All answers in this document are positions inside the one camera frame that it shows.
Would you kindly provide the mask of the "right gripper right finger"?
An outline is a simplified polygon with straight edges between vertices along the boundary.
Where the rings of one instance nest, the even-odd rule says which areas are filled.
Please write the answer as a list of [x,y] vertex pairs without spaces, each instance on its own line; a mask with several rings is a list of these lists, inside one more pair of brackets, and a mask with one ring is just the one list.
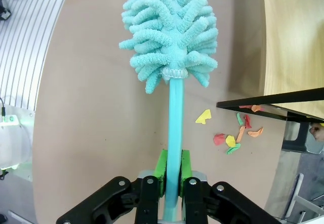
[[178,192],[185,224],[209,224],[209,217],[220,224],[279,224],[229,183],[210,185],[204,174],[191,169],[188,150],[181,155]]

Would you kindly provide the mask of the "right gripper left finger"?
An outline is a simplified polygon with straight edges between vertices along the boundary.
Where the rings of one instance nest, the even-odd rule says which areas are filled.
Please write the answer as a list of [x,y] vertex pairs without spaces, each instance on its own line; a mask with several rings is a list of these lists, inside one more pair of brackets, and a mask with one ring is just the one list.
[[56,220],[56,224],[114,224],[136,208],[134,224],[157,224],[159,199],[166,188],[167,150],[154,171],[139,173],[133,182],[117,176]]

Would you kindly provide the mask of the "teal microfibre duster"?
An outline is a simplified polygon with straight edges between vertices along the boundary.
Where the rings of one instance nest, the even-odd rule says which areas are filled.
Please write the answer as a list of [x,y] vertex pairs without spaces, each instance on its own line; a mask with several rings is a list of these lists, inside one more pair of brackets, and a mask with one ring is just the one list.
[[217,67],[217,18],[208,0],[127,0],[122,19],[132,34],[119,47],[133,50],[130,65],[148,94],[169,85],[168,157],[164,220],[174,221],[178,202],[185,79],[204,87]]

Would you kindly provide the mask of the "wooden two-tier black-framed shelf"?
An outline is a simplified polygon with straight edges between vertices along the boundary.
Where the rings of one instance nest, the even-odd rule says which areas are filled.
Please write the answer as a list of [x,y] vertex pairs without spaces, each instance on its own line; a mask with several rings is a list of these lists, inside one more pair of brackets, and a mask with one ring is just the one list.
[[296,122],[295,140],[282,149],[320,154],[324,142],[311,139],[311,123],[324,124],[324,0],[262,0],[264,13],[261,88],[259,97],[218,102],[217,107],[240,112],[242,105],[271,106],[286,115],[257,115]]

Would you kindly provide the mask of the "person's right hand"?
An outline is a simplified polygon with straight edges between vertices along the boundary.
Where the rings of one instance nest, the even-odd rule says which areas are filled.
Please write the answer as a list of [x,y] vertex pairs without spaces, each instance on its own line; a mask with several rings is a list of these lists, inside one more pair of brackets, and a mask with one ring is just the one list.
[[324,126],[321,123],[311,123],[309,132],[313,135],[316,141],[324,142]]

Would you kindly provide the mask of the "long orange paper scrap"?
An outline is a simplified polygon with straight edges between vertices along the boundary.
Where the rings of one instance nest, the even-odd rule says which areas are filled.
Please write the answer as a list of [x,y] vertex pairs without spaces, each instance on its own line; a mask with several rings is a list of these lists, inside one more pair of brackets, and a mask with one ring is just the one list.
[[241,126],[241,127],[240,127],[240,129],[239,129],[239,133],[238,133],[237,138],[236,138],[236,142],[237,142],[237,143],[240,143],[240,142],[241,142],[241,139],[242,139],[242,137],[243,137],[243,135],[244,135],[245,129],[246,129],[245,126]]

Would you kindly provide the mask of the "yellow triangular paper scrap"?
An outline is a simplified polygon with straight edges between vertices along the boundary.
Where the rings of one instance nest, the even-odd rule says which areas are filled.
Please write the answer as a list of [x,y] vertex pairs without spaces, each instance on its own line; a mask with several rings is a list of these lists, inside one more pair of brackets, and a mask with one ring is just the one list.
[[210,109],[206,109],[197,119],[196,123],[200,124],[206,124],[206,120],[209,120],[212,118]]

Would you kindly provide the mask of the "grey ribbed aluminium platform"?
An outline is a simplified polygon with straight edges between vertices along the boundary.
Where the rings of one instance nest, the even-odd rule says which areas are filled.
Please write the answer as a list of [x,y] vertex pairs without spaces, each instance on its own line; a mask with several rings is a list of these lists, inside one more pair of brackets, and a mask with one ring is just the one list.
[[0,223],[37,224],[32,143],[43,68],[65,0],[0,0]]

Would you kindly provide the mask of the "white metal frame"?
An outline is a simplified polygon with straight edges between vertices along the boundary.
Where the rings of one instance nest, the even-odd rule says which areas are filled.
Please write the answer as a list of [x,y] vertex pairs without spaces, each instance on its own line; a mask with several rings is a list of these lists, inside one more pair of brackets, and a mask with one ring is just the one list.
[[[317,206],[313,203],[314,200],[317,200],[318,198],[324,197],[324,194],[322,194],[319,197],[316,197],[314,200],[306,200],[305,198],[301,197],[299,195],[302,182],[304,179],[304,174],[300,173],[298,174],[297,181],[295,184],[294,191],[292,193],[291,199],[289,201],[287,210],[283,216],[283,218],[280,220],[281,224],[301,224],[301,223],[306,223],[304,221],[304,217],[306,215],[307,210],[312,211],[315,213],[315,217],[312,218],[310,221],[313,221],[314,219],[320,218],[324,216],[324,206]],[[303,210],[300,211],[298,220],[296,222],[294,221],[288,221],[288,218],[291,216],[293,208],[296,204],[300,204],[303,206]]]

